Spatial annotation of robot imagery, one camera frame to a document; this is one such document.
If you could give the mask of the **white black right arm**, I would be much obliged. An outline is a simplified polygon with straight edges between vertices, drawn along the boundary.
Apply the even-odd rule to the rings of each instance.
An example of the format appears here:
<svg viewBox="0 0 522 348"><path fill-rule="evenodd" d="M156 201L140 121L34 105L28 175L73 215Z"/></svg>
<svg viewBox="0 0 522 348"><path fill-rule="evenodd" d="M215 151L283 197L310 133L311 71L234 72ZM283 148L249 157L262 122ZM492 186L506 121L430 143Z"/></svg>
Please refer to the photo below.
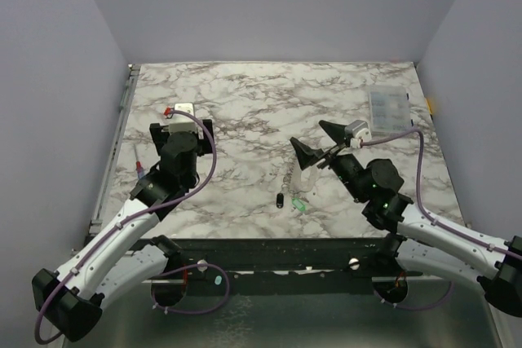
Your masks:
<svg viewBox="0 0 522 348"><path fill-rule="evenodd" d="M497 310L521 316L521 238L509 240L486 235L429 211L421 197L421 168L415 174L415 197L401 193L404 179L389 159L362 165L345 149L362 149L417 134L424 151L422 131L412 127L383 139L372 139L364 121L345 126L320 121L334 141L327 149L314 149L290 139L301 170L328 168L337 176L363 216L374 228L387 231L391 247L377 252L374 265L383 275L414 271L466 284L483 293Z"/></svg>

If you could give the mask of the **black key tag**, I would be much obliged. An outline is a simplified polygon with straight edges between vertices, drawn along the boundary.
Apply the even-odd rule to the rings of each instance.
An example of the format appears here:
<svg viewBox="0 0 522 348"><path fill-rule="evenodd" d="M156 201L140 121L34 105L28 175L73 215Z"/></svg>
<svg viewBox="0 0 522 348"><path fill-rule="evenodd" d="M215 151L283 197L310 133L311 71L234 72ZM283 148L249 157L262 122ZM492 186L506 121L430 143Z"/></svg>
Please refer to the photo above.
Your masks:
<svg viewBox="0 0 522 348"><path fill-rule="evenodd" d="M285 195L280 192L276 195L276 207L282 209L284 207Z"/></svg>

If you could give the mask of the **green key tag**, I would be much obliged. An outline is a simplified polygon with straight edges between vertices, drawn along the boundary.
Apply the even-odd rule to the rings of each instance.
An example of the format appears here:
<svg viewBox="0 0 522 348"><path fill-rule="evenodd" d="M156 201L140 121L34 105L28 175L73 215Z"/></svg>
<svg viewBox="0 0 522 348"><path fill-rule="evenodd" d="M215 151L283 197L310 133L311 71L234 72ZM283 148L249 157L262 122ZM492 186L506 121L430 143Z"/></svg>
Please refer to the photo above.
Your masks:
<svg viewBox="0 0 522 348"><path fill-rule="evenodd" d="M307 209L306 204L297 197L292 199L292 205L300 212L304 212Z"/></svg>

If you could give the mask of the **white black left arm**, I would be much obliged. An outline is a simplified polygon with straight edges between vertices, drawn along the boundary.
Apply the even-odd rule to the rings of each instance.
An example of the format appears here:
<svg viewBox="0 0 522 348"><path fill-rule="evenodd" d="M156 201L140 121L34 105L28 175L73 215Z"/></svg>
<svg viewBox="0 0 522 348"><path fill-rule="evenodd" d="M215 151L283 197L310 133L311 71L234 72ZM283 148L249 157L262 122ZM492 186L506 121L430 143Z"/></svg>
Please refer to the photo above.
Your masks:
<svg viewBox="0 0 522 348"><path fill-rule="evenodd" d="M173 242L160 236L131 256L127 252L181 202L195 196L211 177L200 178L197 158L217 156L213 123L176 110L172 123L149 127L159 161L138 180L121 209L82 250L55 270L41 269L32 279L38 315L34 339L49 321L59 337L78 341L123 294L145 280L175 276L180 259Z"/></svg>

